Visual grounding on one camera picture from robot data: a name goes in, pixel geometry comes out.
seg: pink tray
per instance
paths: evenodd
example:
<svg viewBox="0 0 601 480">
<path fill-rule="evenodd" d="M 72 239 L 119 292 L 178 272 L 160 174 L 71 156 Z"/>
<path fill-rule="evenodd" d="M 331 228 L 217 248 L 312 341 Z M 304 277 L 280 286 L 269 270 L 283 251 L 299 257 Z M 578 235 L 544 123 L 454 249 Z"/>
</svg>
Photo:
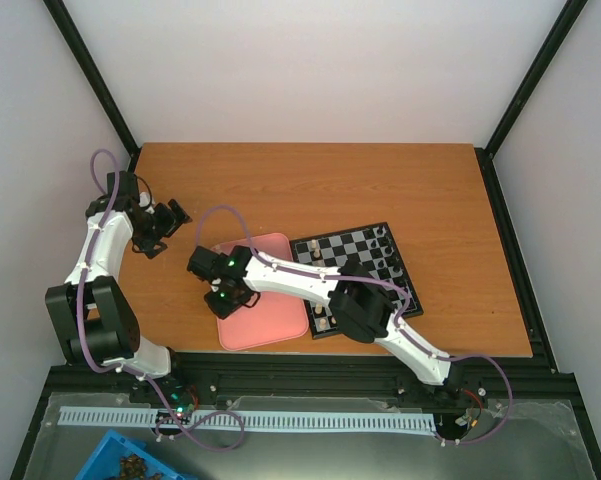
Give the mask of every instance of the pink tray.
<svg viewBox="0 0 601 480">
<path fill-rule="evenodd" d="M 253 237 L 254 246 L 269 255 L 292 260 L 289 239 L 281 233 Z M 222 243 L 215 247 L 229 254 L 247 240 Z M 265 292 L 253 308 L 240 308 L 224 320 L 217 319 L 220 344 L 225 350 L 245 350 L 304 335 L 309 320 L 304 303 L 297 297 Z"/>
</svg>

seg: brown wooden surface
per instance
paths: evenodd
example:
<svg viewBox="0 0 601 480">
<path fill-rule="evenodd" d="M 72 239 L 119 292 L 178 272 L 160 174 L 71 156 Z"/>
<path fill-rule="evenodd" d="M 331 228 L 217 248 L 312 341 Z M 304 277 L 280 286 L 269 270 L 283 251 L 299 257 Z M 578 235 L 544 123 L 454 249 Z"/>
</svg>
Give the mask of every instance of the brown wooden surface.
<svg viewBox="0 0 601 480">
<path fill-rule="evenodd" d="M 471 145 L 145 144 L 138 175 L 158 201 L 177 199 L 194 222 L 230 204 L 251 233 L 290 239 L 387 221 L 425 314 L 409 322 L 452 353 L 530 356 L 531 349 Z M 219 351 L 208 285 L 186 271 L 195 223 L 153 260 L 128 252 L 120 284 L 144 336 L 181 351 Z M 227 212 L 201 244 L 243 238 Z M 303 337 L 267 352 L 386 353 L 343 335 Z"/>
</svg>

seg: black wire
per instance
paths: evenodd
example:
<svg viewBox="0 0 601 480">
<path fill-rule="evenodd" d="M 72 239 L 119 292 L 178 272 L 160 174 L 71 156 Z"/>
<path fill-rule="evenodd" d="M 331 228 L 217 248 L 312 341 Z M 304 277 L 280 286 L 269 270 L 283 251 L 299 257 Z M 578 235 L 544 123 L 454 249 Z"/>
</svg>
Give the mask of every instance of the black wire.
<svg viewBox="0 0 601 480">
<path fill-rule="evenodd" d="M 142 178 L 140 175 L 136 175 L 136 178 L 138 180 L 140 180 L 142 183 L 144 183 L 144 186 L 147 187 L 147 191 L 149 193 L 149 204 L 142 207 L 143 210 L 146 210 L 151 205 L 153 205 L 153 193 L 151 193 L 151 187 L 149 187 L 149 184 L 147 183 L 147 181 L 144 178 Z"/>
</svg>

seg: blue bin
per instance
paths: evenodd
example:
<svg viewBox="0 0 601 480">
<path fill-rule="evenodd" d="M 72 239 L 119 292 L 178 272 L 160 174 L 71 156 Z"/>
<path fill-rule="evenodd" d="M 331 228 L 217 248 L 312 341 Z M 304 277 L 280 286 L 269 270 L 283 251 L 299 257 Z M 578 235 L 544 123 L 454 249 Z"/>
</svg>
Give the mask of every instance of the blue bin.
<svg viewBox="0 0 601 480">
<path fill-rule="evenodd" d="M 196 480 L 196 477 L 191 475 L 175 472 L 171 467 L 149 455 L 144 451 L 146 445 L 145 442 L 127 438 L 118 432 L 109 430 L 75 480 L 104 480 L 109 477 L 117 477 L 120 473 L 120 459 L 134 453 L 144 459 L 147 465 L 145 473 L 147 477 L 161 473 L 165 480 Z"/>
</svg>

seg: gray wall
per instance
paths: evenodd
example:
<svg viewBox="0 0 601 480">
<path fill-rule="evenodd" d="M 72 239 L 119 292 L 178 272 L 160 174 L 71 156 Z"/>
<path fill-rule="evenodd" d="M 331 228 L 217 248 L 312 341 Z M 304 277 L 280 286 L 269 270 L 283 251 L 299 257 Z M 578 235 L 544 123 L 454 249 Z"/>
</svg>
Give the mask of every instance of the gray wall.
<svg viewBox="0 0 601 480">
<path fill-rule="evenodd" d="M 601 448 L 601 0 L 585 8 L 496 157 L 560 369 Z"/>
<path fill-rule="evenodd" d="M 141 142 L 484 145 L 564 0 L 68 0 Z"/>
<path fill-rule="evenodd" d="M 122 153 L 42 1 L 0 1 L 0 479 L 63 360 L 44 293 L 80 252 L 99 146 Z"/>
</svg>

